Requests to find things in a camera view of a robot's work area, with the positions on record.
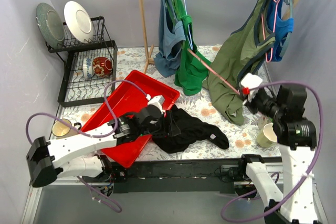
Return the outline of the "black tank top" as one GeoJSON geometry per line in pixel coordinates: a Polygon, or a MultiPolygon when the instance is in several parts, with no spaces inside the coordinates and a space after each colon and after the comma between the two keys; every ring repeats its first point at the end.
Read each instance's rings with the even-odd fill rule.
{"type": "Polygon", "coordinates": [[[223,150],[229,148],[227,136],[217,126],[203,122],[175,105],[170,111],[181,134],[173,137],[152,137],[153,142],[163,151],[169,154],[183,152],[189,145],[203,140],[208,140],[223,150]]]}

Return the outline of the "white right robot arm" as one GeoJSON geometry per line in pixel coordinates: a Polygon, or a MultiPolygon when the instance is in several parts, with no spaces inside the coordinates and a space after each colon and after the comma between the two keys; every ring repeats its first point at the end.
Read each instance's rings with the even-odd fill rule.
{"type": "Polygon", "coordinates": [[[253,182],[265,206],[265,223],[319,223],[312,185],[318,141],[315,125],[303,116],[306,89],[298,84],[282,84],[276,98],[263,88],[249,93],[254,94],[246,103],[250,111],[272,119],[282,159],[283,190],[279,190],[259,155],[242,155],[238,176],[253,182]]]}

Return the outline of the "pink wire hanger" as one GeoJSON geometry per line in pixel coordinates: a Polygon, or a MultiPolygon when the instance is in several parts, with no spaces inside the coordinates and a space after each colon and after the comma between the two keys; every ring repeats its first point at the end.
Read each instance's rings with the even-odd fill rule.
{"type": "Polygon", "coordinates": [[[197,54],[195,54],[191,49],[187,50],[193,57],[195,57],[202,65],[204,65],[212,74],[218,77],[227,87],[232,89],[237,95],[240,92],[234,88],[229,82],[227,82],[224,78],[222,78],[217,72],[215,72],[205,61],[203,61],[197,54]]]}

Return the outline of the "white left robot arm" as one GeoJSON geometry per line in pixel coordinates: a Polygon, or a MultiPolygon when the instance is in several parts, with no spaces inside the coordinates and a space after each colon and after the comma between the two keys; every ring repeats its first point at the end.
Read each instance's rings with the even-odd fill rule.
{"type": "Polygon", "coordinates": [[[88,132],[59,140],[38,137],[30,141],[26,155],[29,184],[39,188],[69,176],[87,176],[106,182],[112,175],[107,161],[97,156],[86,158],[87,154],[134,142],[141,135],[163,138],[180,133],[171,110],[163,111],[150,104],[139,112],[127,112],[88,132]]]}

